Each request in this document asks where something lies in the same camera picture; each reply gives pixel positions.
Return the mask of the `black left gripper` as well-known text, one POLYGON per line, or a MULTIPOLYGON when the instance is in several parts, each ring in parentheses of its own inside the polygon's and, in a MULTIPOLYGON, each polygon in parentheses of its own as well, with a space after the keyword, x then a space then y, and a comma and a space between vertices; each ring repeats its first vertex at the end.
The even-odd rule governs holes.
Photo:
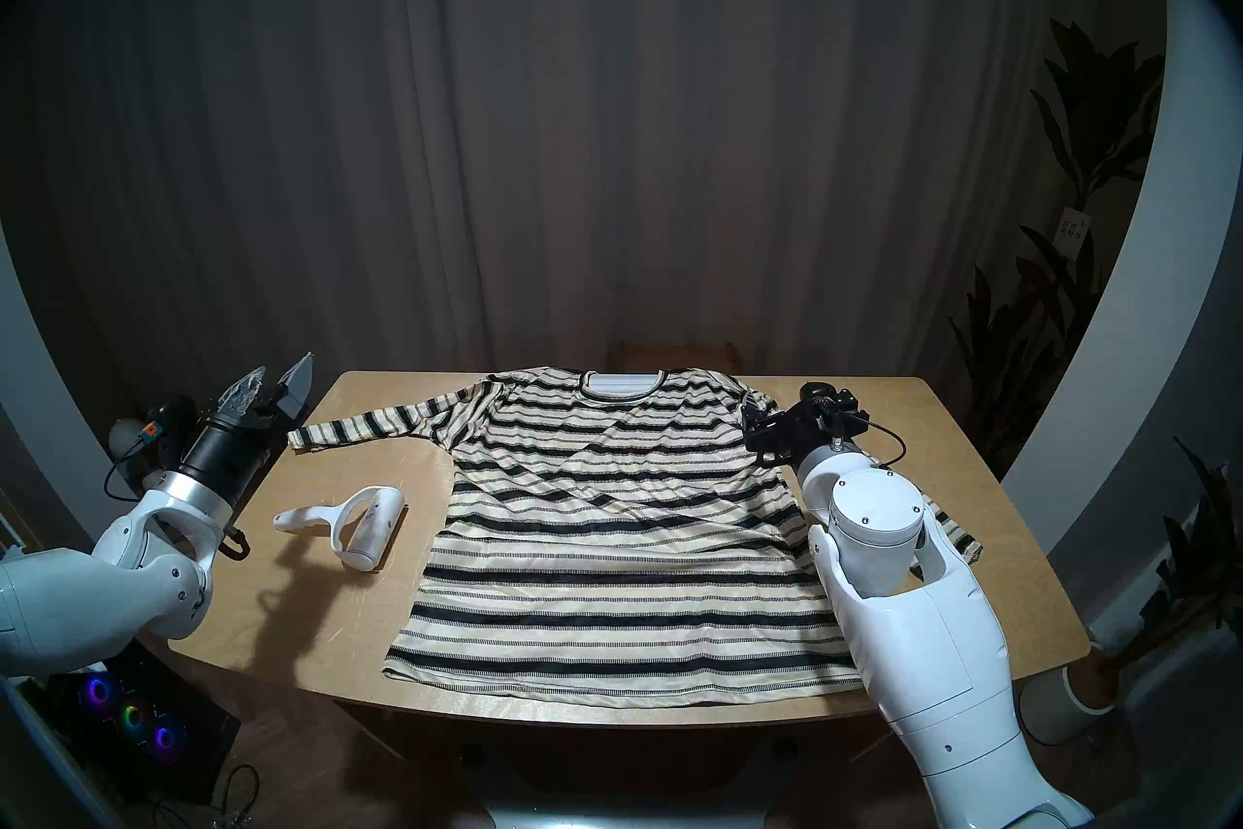
POLYGON ((266 387, 266 367, 240 378, 203 419, 203 431, 184 452, 180 474, 205 486, 224 502, 242 502, 273 450, 278 450, 280 419, 302 425, 313 384, 312 352, 307 352, 266 387))

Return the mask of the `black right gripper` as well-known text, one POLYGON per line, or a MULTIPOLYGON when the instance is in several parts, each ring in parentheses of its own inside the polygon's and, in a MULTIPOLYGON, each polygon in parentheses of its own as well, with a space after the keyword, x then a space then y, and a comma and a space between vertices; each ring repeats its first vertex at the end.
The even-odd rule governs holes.
POLYGON ((856 435, 870 429, 868 411, 837 403, 798 403, 786 411, 771 411, 752 398, 741 404, 745 447, 766 461, 805 461, 827 447, 832 454, 846 450, 856 435))

